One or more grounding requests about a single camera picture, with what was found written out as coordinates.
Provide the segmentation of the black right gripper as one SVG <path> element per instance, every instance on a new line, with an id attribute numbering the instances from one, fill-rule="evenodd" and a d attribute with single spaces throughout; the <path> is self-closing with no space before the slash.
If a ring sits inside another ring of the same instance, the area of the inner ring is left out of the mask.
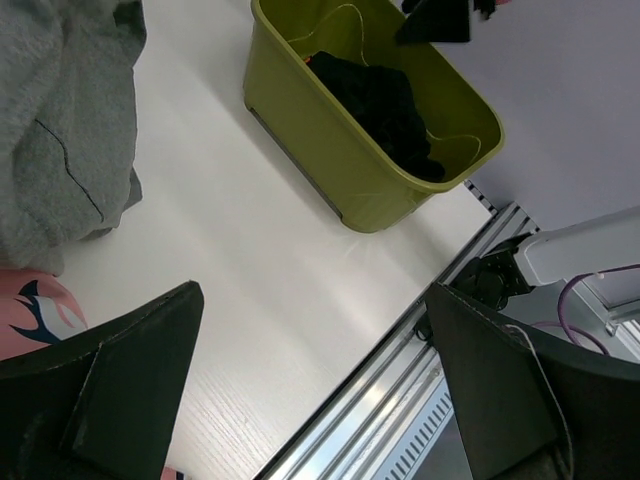
<path id="1" fill-rule="evenodd" d="M 497 10 L 497 0 L 406 0 L 401 11 L 406 18 L 394 35 L 400 46 L 428 43 L 468 43 L 471 14 L 488 20 Z"/>

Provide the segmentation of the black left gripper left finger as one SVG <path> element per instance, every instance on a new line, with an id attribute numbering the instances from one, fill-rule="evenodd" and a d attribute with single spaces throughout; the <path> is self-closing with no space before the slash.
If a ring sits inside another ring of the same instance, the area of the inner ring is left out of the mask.
<path id="1" fill-rule="evenodd" d="M 204 310 L 183 283 L 60 343 L 1 359 L 5 479 L 172 479 L 169 444 Z"/>

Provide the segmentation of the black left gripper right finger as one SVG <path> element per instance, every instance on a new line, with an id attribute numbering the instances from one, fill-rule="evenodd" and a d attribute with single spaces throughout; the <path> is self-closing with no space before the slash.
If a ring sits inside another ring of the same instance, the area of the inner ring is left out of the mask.
<path id="1" fill-rule="evenodd" d="M 446 285 L 432 285 L 426 304 L 474 478 L 638 478 L 638 364 Z"/>

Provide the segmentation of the black shorts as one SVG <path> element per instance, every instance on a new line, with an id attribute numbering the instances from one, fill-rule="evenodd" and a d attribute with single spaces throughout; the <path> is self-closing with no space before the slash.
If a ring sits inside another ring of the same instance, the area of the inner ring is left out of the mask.
<path id="1" fill-rule="evenodd" d="M 424 181 L 444 180 L 444 166 L 430 158 L 426 126 L 404 72 L 359 65 L 324 51 L 306 64 L 398 167 Z"/>

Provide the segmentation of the grey shorts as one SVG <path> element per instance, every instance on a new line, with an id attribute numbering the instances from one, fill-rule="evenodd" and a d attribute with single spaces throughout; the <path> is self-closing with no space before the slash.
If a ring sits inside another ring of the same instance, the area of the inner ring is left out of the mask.
<path id="1" fill-rule="evenodd" d="M 1 5 L 1 265 L 58 275 L 65 245 L 141 200 L 134 67 L 139 1 Z"/>

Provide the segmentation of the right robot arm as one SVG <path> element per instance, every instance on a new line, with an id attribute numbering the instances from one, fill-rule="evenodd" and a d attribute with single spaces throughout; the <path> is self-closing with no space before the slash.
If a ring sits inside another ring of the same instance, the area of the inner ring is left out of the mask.
<path id="1" fill-rule="evenodd" d="M 404 1 L 400 45 L 442 40 L 470 40 L 473 11 L 483 19 L 495 12 L 495 1 Z M 523 234 L 487 254 L 477 268 L 503 276 L 502 295 L 517 295 L 562 279 L 581 281 L 593 274 L 639 266 L 639 208 L 632 206 L 564 228 Z"/>

